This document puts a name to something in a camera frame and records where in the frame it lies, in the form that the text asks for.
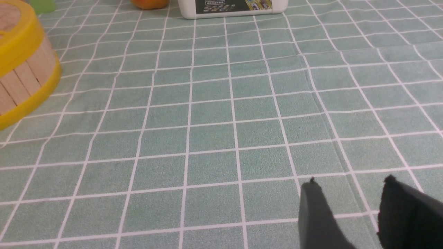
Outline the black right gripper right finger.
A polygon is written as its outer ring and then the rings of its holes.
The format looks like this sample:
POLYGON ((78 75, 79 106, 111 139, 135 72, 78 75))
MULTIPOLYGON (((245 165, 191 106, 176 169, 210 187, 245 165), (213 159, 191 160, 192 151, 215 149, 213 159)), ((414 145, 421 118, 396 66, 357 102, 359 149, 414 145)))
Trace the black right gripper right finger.
POLYGON ((443 204, 393 175, 384 180, 378 238, 384 249, 441 249, 443 204))

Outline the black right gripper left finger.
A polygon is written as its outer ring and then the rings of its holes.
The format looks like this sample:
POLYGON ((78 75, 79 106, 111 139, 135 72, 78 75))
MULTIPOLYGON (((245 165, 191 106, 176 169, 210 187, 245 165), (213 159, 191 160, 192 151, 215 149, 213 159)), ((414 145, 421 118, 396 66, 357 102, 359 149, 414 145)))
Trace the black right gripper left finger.
POLYGON ((342 233, 314 178, 301 185, 298 230, 301 249, 355 248, 342 233))

